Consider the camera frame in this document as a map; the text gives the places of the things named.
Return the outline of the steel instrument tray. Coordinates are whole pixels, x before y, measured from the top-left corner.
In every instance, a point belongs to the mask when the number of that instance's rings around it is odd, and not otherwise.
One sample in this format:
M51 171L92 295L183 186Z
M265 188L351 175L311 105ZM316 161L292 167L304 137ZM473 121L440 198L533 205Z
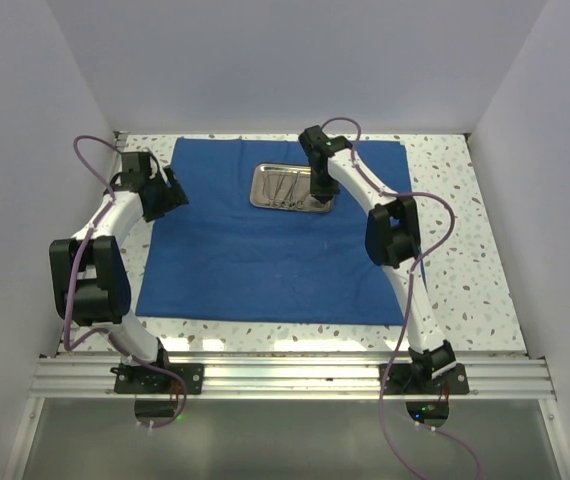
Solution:
M329 213L334 200L321 203L310 193L311 168L303 165L260 163L253 172L250 204L257 208L298 213Z

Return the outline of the blue surgical cloth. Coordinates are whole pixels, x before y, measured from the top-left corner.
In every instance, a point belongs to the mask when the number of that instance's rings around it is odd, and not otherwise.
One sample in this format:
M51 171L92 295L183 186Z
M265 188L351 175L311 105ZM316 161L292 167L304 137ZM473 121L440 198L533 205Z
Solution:
M137 314L400 324L396 295L365 250L365 213L349 193L326 214L250 203L259 164L306 161L297 142L178 140L171 166L188 203L154 223Z

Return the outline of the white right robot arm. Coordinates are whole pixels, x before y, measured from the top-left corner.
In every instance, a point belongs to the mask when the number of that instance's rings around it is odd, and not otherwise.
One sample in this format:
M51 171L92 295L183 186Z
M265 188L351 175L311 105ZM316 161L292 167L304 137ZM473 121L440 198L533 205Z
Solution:
M318 125L306 128L298 140L311 169L311 196L325 204L344 189L367 215L366 253L382 269L404 308L400 337L409 342L408 376L419 391L435 391L445 382L446 372L456 366L456 357L438 324L421 273L425 256L444 241L428 249L421 247L416 198L433 199L445 208L450 220L446 236L453 233L452 208L433 194L399 193L388 187L360 159L356 141L331 138Z

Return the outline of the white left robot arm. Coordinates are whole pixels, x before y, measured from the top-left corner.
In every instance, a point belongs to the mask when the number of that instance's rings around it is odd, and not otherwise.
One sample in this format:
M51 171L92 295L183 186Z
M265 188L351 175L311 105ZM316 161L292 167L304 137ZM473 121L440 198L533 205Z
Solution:
M174 171L153 153L126 152L94 216L72 237L49 247L64 348L71 352L99 334L128 365L140 366L138 381L154 393L170 386L173 369L160 340L133 311L121 243L137 222L154 222L188 203Z

